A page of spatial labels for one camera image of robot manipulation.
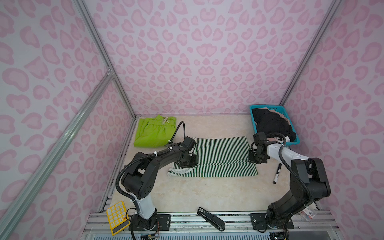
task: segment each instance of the lime green clothing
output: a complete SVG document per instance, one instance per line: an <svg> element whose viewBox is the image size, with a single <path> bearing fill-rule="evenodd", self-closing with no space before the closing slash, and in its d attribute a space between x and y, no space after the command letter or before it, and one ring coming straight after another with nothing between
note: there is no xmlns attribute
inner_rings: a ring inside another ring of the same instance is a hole
<svg viewBox="0 0 384 240"><path fill-rule="evenodd" d="M163 118L157 115L155 118L139 119L139 127L136 132L135 147L161 147L168 143L176 131L176 118Z"/></svg>

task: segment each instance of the pink leopard print wall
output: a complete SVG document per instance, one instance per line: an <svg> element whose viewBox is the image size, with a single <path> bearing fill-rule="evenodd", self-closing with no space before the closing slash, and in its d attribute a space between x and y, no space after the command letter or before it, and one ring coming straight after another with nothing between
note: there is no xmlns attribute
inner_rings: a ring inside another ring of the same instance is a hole
<svg viewBox="0 0 384 240"><path fill-rule="evenodd" d="M106 70L71 0L0 6L1 218Z"/></svg>
<svg viewBox="0 0 384 240"><path fill-rule="evenodd" d="M78 239L99 207L130 123L110 83L10 239Z"/></svg>
<svg viewBox="0 0 384 240"><path fill-rule="evenodd" d="M383 239L383 1L348 0L286 108L299 153L323 160L346 240Z"/></svg>
<svg viewBox="0 0 384 240"><path fill-rule="evenodd" d="M330 0L86 0L136 114L279 104Z"/></svg>

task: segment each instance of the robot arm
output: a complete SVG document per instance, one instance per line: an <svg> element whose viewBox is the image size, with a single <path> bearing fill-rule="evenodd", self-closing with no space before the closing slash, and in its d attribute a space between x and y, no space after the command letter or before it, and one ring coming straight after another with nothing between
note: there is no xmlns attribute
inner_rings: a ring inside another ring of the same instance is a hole
<svg viewBox="0 0 384 240"><path fill-rule="evenodd" d="M296 214L313 200L320 200L331 194L323 162L319 158L308 158L295 153L282 144L268 141L262 132L253 136L256 149L250 150L249 162L267 163L270 157L280 160L290 171L290 190L278 201L271 203L266 211L269 226L282 226L291 215ZM138 211L137 224L144 229L154 227L157 211L152 203L150 192L154 186L157 172L172 162L180 167L194 167L196 155L189 153L195 141L186 137L182 143L171 143L168 149L159 154L139 152L132 162L125 166L116 179L118 192L134 201ZM120 189L121 183L126 192Z"/></svg>
<svg viewBox="0 0 384 240"><path fill-rule="evenodd" d="M256 149L249 151L249 162L267 163L270 157L281 161L291 172L290 190L279 200L271 203L266 220L271 228L282 226L291 216L331 194L324 164L319 158L308 158L268 141L263 132L253 136Z"/></svg>
<svg viewBox="0 0 384 240"><path fill-rule="evenodd" d="M152 203L150 192L155 184L157 172L166 165L177 162L181 168L196 166L196 155L189 154L195 145L190 137L181 143L168 144L168 149L156 154L136 153L131 163L124 167L116 179L116 189L130 198L136 207L138 216L136 224L144 229L152 229L157 210Z"/></svg>

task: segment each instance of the black marker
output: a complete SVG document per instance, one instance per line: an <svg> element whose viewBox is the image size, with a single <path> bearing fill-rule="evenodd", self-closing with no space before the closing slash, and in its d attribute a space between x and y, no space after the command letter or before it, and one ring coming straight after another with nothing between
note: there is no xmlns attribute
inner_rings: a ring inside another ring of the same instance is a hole
<svg viewBox="0 0 384 240"><path fill-rule="evenodd" d="M275 178L273 179L273 184L277 183L277 179L279 178L280 170L281 170L281 163L279 164L279 167L277 168L277 172L276 172Z"/></svg>

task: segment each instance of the black clothing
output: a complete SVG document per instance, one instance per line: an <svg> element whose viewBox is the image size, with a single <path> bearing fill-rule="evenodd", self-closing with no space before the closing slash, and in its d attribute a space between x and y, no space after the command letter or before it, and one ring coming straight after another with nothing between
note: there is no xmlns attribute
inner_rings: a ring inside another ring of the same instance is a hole
<svg viewBox="0 0 384 240"><path fill-rule="evenodd" d="M295 141L296 133L287 120L280 117L279 114L270 112L268 109L254 108L252 109L252 115L257 123L257 132L264 132L265 134L279 132L289 137L291 142Z"/></svg>

